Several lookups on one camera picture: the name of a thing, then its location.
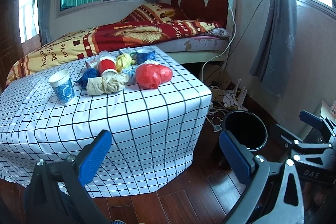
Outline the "yellow knotted cloth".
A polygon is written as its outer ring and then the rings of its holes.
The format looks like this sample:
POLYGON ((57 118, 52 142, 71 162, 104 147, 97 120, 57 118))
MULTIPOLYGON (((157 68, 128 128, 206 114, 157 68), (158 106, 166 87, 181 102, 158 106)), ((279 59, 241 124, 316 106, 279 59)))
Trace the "yellow knotted cloth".
POLYGON ((123 69, 127 69, 136 62, 137 61, 135 61, 130 54, 123 53, 116 58, 116 71, 121 73, 123 69))

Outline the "red heart headboard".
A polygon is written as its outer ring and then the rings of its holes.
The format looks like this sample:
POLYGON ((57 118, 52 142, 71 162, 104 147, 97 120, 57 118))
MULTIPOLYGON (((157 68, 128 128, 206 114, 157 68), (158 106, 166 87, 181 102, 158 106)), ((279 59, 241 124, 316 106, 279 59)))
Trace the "red heart headboard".
POLYGON ((171 5, 179 8, 188 19, 218 22, 229 33, 234 30, 236 0, 171 0, 171 5))

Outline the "clear plastic bag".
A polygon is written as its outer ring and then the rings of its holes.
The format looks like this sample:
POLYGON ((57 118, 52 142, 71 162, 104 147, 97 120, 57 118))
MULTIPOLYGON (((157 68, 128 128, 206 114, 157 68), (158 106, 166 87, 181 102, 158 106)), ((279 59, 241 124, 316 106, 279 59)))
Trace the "clear plastic bag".
POLYGON ((101 51, 98 56, 97 56, 99 59, 102 58, 102 57, 111 57, 113 59, 115 59, 115 55, 113 55, 111 52, 108 52, 108 51, 101 51))

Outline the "grey curtain right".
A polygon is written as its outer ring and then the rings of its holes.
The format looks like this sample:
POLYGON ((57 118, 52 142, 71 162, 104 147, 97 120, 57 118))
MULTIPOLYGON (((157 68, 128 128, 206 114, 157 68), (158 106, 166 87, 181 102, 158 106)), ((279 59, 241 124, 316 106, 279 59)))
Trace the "grey curtain right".
POLYGON ((270 0, 264 34, 250 69, 261 86, 282 98, 288 86, 297 34, 297 0, 270 0))

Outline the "green white small box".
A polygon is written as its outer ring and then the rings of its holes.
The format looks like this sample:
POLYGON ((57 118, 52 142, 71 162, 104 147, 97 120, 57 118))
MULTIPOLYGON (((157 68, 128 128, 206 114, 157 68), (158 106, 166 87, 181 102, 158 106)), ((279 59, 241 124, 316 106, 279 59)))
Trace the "green white small box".
POLYGON ((134 48, 122 48, 120 50, 118 50, 118 54, 122 55, 122 54, 128 54, 130 56, 135 56, 136 55, 136 50, 134 48))

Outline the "red yellow quilt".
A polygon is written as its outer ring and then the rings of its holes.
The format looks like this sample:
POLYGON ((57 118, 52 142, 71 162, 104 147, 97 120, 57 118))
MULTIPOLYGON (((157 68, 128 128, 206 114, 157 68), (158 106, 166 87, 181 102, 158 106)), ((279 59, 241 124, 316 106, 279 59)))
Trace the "red yellow quilt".
POLYGON ((144 3, 119 22, 71 32, 30 52, 10 69, 6 85, 34 73, 102 51, 141 47, 203 34, 226 24, 224 15, 202 7, 194 19, 167 3, 144 3))

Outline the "blue patterned paper cup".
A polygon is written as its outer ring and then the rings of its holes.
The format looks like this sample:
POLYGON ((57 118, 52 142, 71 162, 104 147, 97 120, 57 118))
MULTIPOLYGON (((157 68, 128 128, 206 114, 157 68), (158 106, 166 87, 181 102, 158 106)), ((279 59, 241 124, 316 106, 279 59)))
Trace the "blue patterned paper cup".
POLYGON ((70 71, 68 69, 53 74, 49 78, 49 84, 61 104, 67 105, 74 100, 75 93, 70 79, 70 71))

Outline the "beige knotted cloth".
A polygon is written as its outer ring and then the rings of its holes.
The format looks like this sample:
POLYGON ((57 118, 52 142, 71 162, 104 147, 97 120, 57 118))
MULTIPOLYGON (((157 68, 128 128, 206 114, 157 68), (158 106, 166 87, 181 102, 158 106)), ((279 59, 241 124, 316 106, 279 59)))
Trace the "beige knotted cloth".
POLYGON ((89 78, 86 90, 89 96, 100 96, 122 91, 129 81, 127 74, 121 73, 107 77, 89 78))

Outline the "white grid tablecloth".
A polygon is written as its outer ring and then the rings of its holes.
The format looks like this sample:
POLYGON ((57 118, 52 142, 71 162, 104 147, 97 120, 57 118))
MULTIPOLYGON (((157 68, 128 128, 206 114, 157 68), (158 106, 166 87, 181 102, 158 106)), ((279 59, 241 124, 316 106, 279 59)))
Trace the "white grid tablecloth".
POLYGON ((89 96, 79 85, 74 100, 62 105, 49 78, 64 69, 71 81, 85 71, 76 60, 16 80, 1 94, 1 178, 30 183, 35 164, 77 155, 102 130, 112 145, 92 182, 92 197, 155 192, 193 161, 212 93, 163 51, 157 61, 172 79, 157 89, 128 85, 116 94, 89 96))

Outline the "black trash bin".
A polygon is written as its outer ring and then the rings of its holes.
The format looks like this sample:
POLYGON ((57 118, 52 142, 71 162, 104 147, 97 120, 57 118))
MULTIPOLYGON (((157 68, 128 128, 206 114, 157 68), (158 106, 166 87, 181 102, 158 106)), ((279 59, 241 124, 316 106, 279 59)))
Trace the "black trash bin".
POLYGON ((228 112, 222 121, 222 132, 219 136, 219 146, 224 155, 222 166, 230 169, 231 164, 243 167, 250 165, 255 170, 253 156, 247 151, 258 151, 264 147, 268 139, 268 132, 262 120, 247 111, 235 110, 228 112))

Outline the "white tissue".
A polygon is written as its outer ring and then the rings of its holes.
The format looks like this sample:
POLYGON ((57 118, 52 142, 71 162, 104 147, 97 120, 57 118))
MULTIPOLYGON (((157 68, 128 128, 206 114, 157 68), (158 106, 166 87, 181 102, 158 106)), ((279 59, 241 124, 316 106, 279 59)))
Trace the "white tissue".
POLYGON ((144 62, 144 64, 146 64, 146 65, 149 65, 149 64, 151 64, 151 65, 159 65, 160 63, 158 61, 155 61, 155 60, 146 60, 144 62))

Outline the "short blue paper cup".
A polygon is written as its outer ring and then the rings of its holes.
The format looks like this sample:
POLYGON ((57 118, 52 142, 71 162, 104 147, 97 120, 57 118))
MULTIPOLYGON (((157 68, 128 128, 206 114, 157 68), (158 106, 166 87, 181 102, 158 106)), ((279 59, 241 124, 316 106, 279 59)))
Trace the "short blue paper cup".
POLYGON ((138 65, 144 64, 147 60, 156 61, 155 50, 150 48, 141 48, 136 50, 136 59, 138 65))

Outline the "blue knitted cloth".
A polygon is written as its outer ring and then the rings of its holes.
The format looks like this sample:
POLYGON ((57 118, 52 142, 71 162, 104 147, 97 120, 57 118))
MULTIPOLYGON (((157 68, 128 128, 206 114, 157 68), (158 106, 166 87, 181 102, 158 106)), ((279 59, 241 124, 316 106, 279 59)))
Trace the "blue knitted cloth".
POLYGON ((94 68, 90 68, 87 69, 84 74, 82 75, 82 77, 80 77, 76 83, 79 84, 81 86, 82 89, 85 89, 87 84, 88 84, 88 80, 91 78, 96 78, 96 77, 100 77, 100 73, 97 69, 94 68))

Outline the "light blue face mask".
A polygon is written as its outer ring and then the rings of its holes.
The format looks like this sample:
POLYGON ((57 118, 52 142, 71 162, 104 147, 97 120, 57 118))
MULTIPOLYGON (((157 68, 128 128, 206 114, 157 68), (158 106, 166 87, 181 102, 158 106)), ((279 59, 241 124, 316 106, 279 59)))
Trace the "light blue face mask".
POLYGON ((137 82, 135 78, 135 72, 136 69, 134 68, 127 68, 122 70, 122 73, 128 76, 128 84, 135 84, 137 82))

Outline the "red plastic bag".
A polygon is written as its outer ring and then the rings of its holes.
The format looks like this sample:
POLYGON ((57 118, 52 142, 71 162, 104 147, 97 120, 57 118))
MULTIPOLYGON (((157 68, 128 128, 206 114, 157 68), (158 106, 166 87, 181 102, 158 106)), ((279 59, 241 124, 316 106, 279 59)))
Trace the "red plastic bag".
POLYGON ((142 64, 135 71, 135 79, 139 86, 146 89, 157 89, 159 85, 170 81, 173 71, 161 64, 142 64))

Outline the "white wifi router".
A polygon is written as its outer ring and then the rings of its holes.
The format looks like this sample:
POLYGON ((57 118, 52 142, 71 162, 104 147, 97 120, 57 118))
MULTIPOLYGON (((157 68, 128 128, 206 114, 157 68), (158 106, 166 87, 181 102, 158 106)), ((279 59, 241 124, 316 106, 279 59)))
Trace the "white wifi router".
POLYGON ((225 109, 247 111, 247 109, 243 106, 243 102, 247 95, 247 89, 245 87, 239 89, 241 81, 241 79, 238 79, 233 90, 224 91, 223 106, 225 109))

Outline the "red paper cup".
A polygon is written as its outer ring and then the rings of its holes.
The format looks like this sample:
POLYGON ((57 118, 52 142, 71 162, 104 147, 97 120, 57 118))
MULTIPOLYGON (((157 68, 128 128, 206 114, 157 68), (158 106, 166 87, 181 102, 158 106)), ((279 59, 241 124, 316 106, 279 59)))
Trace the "red paper cup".
POLYGON ((112 57, 101 57, 97 64, 97 70, 101 77, 108 77, 117 74, 116 63, 112 57))

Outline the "bed mattress and frame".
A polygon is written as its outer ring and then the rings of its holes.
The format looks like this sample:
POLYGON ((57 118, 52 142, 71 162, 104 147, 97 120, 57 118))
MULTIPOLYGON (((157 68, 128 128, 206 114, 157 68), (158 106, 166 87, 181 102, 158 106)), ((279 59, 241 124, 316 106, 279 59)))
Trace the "bed mattress and frame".
POLYGON ((226 29, 215 28, 205 34, 161 42, 156 46, 180 64, 205 63, 220 55, 230 38, 226 29))

